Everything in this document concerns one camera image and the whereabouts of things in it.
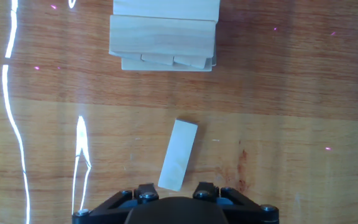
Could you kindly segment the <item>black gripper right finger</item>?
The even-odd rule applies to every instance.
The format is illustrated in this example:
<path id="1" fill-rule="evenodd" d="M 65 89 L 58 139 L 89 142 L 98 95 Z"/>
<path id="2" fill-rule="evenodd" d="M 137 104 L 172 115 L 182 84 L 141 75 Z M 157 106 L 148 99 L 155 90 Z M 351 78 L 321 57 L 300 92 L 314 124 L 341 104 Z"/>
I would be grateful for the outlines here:
<path id="1" fill-rule="evenodd" d="M 257 204 L 232 187 L 219 188 L 211 182 L 200 182 L 193 199 L 217 205 L 228 223 L 279 224 L 279 209 Z"/>

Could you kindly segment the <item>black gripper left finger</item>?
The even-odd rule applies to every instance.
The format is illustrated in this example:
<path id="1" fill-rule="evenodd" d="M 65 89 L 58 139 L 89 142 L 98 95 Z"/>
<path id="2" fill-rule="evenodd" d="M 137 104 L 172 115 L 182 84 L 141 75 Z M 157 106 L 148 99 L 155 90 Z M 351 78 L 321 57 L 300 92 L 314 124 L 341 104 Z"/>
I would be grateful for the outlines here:
<path id="1" fill-rule="evenodd" d="M 93 210 L 82 209 L 71 216 L 72 224 L 124 224 L 133 208 L 159 199 L 154 184 L 122 190 Z"/>

